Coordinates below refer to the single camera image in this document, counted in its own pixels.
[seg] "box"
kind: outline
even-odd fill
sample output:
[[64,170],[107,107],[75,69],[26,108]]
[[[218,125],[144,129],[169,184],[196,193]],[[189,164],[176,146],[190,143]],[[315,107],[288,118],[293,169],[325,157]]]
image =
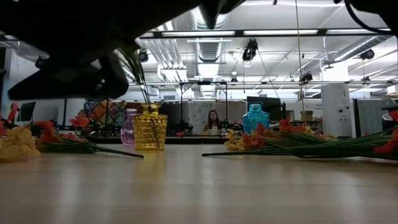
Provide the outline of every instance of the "box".
[[[301,114],[301,120],[304,121],[304,116],[303,116],[303,111],[300,111]],[[304,111],[305,114],[305,121],[313,121],[313,111]]]

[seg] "blue glass vase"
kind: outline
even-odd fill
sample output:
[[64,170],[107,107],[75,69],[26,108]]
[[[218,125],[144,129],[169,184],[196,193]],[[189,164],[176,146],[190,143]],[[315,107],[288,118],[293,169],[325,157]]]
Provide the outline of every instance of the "blue glass vase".
[[243,131],[251,134],[257,129],[258,124],[264,125],[269,129],[269,113],[261,110],[262,103],[253,103],[249,105],[249,112],[243,115]]

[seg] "woman's hair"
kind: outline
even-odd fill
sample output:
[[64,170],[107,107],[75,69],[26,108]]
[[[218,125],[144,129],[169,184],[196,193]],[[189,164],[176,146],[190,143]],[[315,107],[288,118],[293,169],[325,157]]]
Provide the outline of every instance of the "woman's hair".
[[88,112],[89,112],[89,110],[88,109],[83,109],[83,110],[80,110],[79,111],[79,113],[80,112],[83,112],[83,113],[85,113],[86,114],[86,118],[88,117]]
[[216,115],[217,115],[217,118],[216,118],[216,123],[217,123],[217,126],[220,124],[220,119],[218,118],[218,113],[217,113],[217,111],[216,110],[210,110],[209,111],[209,114],[207,115],[207,125],[209,126],[209,129],[211,129],[212,127],[213,127],[213,121],[210,119],[210,113],[211,112],[214,112],[214,113],[216,113]]

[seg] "table surface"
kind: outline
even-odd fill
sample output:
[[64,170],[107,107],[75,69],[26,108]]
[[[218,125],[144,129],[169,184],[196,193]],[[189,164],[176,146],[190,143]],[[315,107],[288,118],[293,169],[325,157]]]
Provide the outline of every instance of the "table surface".
[[200,155],[213,151],[224,146],[0,164],[0,223],[398,223],[396,163]]

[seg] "purple glass vase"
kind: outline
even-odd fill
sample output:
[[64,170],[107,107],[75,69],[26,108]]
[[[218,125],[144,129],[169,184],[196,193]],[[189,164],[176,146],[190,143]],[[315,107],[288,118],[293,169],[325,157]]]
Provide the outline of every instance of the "purple glass vase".
[[134,119],[137,113],[136,109],[126,109],[126,121],[120,130],[120,139],[125,146],[134,145]]

